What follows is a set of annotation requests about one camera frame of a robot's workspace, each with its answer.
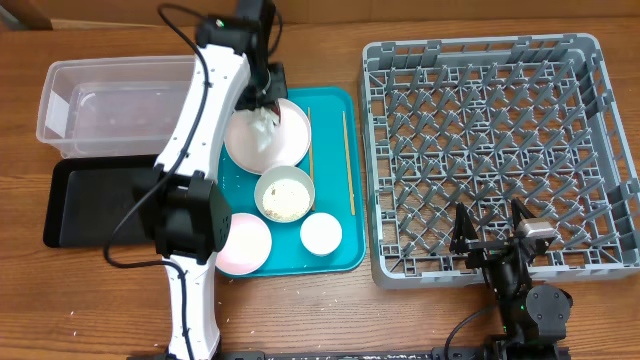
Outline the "white bowl with rice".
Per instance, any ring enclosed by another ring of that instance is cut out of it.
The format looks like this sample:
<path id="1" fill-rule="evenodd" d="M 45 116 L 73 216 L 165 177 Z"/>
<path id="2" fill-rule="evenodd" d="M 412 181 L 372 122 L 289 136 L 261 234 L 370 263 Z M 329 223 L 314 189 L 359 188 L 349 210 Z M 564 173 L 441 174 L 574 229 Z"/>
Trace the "white bowl with rice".
<path id="1" fill-rule="evenodd" d="M 276 166 L 257 181 L 254 200 L 259 212 L 278 223 L 291 223 L 303 218 L 315 201 L 311 177 L 295 166 Z"/>

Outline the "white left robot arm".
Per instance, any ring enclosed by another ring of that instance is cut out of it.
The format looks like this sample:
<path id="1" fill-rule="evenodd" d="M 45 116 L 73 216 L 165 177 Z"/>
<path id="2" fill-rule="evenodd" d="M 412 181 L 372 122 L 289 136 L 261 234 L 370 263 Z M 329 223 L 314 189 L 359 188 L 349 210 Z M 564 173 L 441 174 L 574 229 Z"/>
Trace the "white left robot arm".
<path id="1" fill-rule="evenodd" d="M 216 359 L 221 336 L 215 320 L 215 260 L 232 223 L 218 187 L 219 160 L 232 115 L 247 110 L 278 120 L 288 95 L 284 67 L 270 62 L 283 20 L 267 0 L 240 1 L 233 15 L 203 15 L 193 37 L 190 87 L 169 142 L 135 185 L 135 203 L 113 235 L 138 215 L 170 289 L 172 334 L 165 359 Z"/>

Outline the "white napkin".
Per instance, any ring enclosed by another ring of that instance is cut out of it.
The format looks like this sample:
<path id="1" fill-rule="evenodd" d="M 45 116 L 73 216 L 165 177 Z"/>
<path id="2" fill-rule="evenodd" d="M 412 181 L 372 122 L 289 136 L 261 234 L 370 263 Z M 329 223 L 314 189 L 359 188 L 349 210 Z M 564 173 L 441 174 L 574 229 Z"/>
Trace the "white napkin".
<path id="1" fill-rule="evenodd" d="M 280 106 L 278 103 L 272 103 L 254 110 L 242 110 L 241 114 L 254 134 L 257 151 L 264 151 L 272 142 L 276 129 L 280 126 Z"/>

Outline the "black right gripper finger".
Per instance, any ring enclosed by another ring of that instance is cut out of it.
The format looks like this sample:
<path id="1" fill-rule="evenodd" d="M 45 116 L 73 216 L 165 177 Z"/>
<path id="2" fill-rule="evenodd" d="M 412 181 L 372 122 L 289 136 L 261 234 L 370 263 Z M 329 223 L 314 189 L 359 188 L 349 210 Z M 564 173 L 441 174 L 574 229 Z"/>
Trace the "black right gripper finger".
<path id="1" fill-rule="evenodd" d="M 535 215 L 518 198 L 511 200 L 511 213 L 514 234 L 518 233 L 518 226 L 522 220 L 535 218 Z"/>
<path id="2" fill-rule="evenodd" d="M 453 235 L 449 245 L 451 253 L 467 253 L 470 249 L 469 240 L 475 239 L 475 228 L 466 206 L 463 203 L 456 205 Z"/>

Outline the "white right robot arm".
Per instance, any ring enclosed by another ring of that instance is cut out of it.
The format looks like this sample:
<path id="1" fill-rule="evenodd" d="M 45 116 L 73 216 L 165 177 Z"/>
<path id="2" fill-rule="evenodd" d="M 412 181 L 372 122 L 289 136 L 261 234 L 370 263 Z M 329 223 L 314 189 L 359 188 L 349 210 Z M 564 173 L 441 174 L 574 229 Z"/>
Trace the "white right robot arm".
<path id="1" fill-rule="evenodd" d="M 546 253 L 555 229 L 535 216 L 518 199 L 511 201 L 513 232 L 504 240 L 481 241 L 464 204 L 456 205 L 449 250 L 466 257 L 468 269 L 479 269 L 496 303 L 462 320 L 440 350 L 445 359 L 569 359 L 558 342 L 567 335 L 572 296 L 555 286 L 536 285 L 528 271 L 533 260 Z M 454 348 L 455 335 L 468 323 L 497 309 L 503 333 L 490 335 L 476 348 Z"/>

